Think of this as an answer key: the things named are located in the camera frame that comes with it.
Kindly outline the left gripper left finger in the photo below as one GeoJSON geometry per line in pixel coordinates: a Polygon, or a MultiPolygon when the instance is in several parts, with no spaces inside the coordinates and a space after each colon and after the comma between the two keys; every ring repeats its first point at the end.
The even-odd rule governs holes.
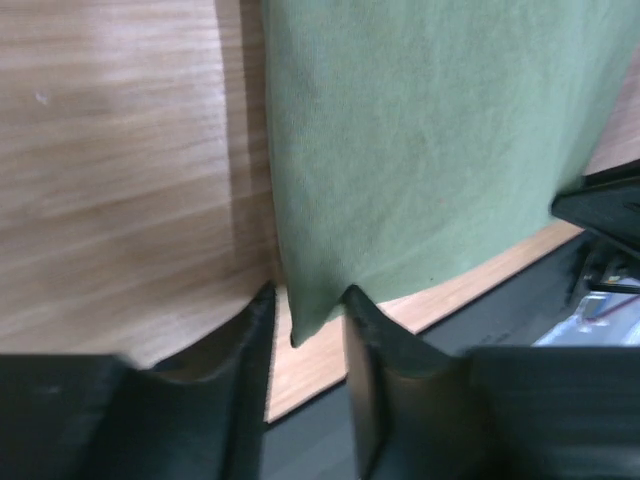
{"type": "Polygon", "coordinates": [[[275,329],[265,283],[231,320],[123,389],[122,479],[255,479],[275,329]]]}

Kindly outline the green tank top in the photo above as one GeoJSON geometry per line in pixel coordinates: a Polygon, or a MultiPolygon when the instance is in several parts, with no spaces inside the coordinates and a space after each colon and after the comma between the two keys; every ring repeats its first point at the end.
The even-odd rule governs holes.
{"type": "Polygon", "coordinates": [[[635,1],[267,1],[277,235],[300,346],[544,228],[639,43],[635,1]]]}

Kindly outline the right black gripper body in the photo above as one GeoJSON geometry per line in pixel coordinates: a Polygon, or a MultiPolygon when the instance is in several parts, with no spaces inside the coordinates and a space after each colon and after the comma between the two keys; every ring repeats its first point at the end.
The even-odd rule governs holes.
{"type": "Polygon", "coordinates": [[[639,258],[639,170],[607,169],[558,194],[551,214],[606,239],[639,258]]]}

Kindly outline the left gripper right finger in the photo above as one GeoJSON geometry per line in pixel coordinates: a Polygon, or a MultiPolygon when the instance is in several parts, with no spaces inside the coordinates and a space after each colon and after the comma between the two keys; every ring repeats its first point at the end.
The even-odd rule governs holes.
{"type": "Polygon", "coordinates": [[[359,476],[494,478],[495,428],[469,360],[406,330],[356,285],[341,302],[359,476]]]}

